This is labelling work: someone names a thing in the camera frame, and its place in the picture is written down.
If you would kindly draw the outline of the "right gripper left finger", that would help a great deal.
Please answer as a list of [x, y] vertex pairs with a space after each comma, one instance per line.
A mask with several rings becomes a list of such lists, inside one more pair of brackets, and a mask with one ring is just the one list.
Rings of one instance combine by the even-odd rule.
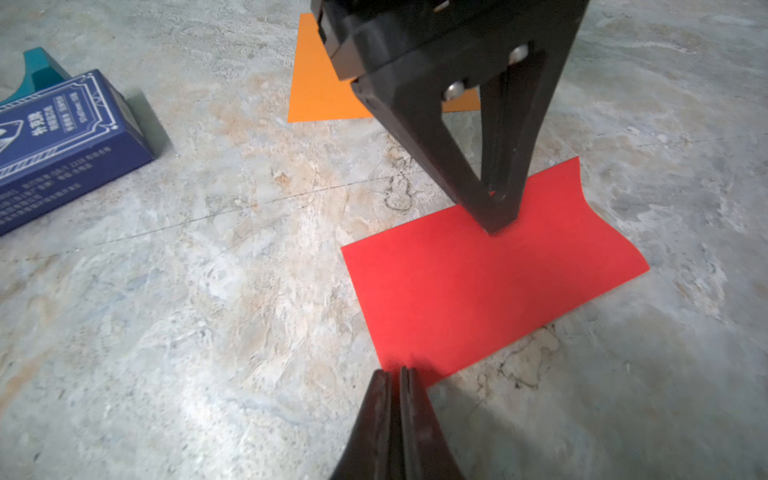
[[392, 375], [375, 370], [330, 479], [394, 479], [396, 418]]

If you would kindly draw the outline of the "red square paper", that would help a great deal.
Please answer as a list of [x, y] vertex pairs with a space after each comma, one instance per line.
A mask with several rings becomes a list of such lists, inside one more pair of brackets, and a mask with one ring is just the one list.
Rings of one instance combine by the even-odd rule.
[[428, 386], [649, 268], [588, 205], [578, 159], [531, 176], [498, 234], [454, 206], [342, 254], [381, 367]]

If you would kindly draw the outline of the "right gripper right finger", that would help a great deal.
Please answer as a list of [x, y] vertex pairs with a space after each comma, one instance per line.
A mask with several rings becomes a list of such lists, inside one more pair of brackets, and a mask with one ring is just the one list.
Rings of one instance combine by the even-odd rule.
[[405, 478], [464, 480], [418, 371], [402, 367], [399, 381]]

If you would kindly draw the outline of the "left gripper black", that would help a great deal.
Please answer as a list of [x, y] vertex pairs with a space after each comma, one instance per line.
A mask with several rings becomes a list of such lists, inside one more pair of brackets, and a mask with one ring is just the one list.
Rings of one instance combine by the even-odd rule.
[[[513, 223], [521, 210], [539, 130], [579, 27], [557, 24], [520, 31], [579, 18], [588, 3], [310, 5], [336, 75], [341, 80], [357, 78], [354, 93], [392, 137], [485, 232], [494, 235]], [[514, 32], [499, 29], [482, 35], [508, 24]], [[477, 38], [462, 32], [441, 39], [461, 29]], [[473, 160], [455, 139], [453, 124], [442, 117], [443, 96], [453, 86], [479, 91]]]

